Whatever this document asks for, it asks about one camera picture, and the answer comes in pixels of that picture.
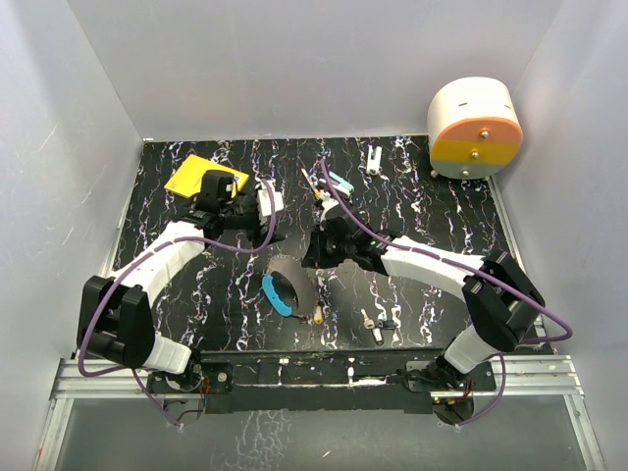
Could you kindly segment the metal key organizer with rings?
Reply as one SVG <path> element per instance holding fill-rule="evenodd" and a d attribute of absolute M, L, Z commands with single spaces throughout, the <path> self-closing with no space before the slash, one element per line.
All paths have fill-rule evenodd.
<path fill-rule="evenodd" d="M 278 273 L 283 276 L 295 291 L 297 306 L 292 316 L 313 317 L 319 302 L 318 290 L 301 261 L 290 255 L 280 254 L 268 263 L 267 275 Z"/>

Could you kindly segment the blue organizer handle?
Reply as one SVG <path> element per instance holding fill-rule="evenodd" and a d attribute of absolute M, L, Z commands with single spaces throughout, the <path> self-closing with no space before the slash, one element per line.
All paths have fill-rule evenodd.
<path fill-rule="evenodd" d="M 292 307 L 286 304 L 274 285 L 274 278 L 271 274 L 266 274 L 262 278 L 262 291 L 273 309 L 282 317 L 292 316 Z"/>

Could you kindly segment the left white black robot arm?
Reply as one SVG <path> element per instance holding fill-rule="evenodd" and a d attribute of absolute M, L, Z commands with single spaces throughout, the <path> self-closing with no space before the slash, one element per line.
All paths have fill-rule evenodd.
<path fill-rule="evenodd" d="M 206 249 L 257 254 L 275 238 L 283 197 L 264 180 L 237 189 L 233 174 L 208 171 L 173 221 L 137 257 L 107 277 L 93 276 L 82 289 L 77 347 L 85 376 L 88 355 L 122 369 L 163 373 L 183 392 L 196 389 L 203 369 L 190 347 L 156 332 L 152 306 L 174 277 Z"/>

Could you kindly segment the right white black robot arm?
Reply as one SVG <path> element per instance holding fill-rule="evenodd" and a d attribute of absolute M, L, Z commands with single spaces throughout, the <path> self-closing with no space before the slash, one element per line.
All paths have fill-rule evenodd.
<path fill-rule="evenodd" d="M 346 260 L 364 271 L 437 288 L 464 305 L 468 326 L 416 377 L 440 389 L 462 388 L 481 363 L 513 351 L 546 305 L 505 251 L 485 256 L 444 251 L 389 230 L 359 227 L 345 216 L 316 226 L 302 267 L 331 269 Z"/>

